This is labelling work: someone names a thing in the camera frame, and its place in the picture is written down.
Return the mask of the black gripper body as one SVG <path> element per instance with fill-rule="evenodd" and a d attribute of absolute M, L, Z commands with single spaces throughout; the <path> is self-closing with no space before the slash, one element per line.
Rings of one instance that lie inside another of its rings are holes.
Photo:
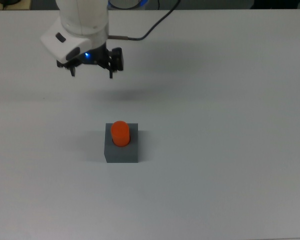
<path fill-rule="evenodd" d="M 100 47 L 88 51 L 83 51 L 79 47 L 75 47 L 66 55 L 65 60 L 65 63 L 57 60 L 57 67 L 74 69 L 80 65 L 98 65 L 104 69 L 110 68 L 109 51 L 105 43 Z"/>

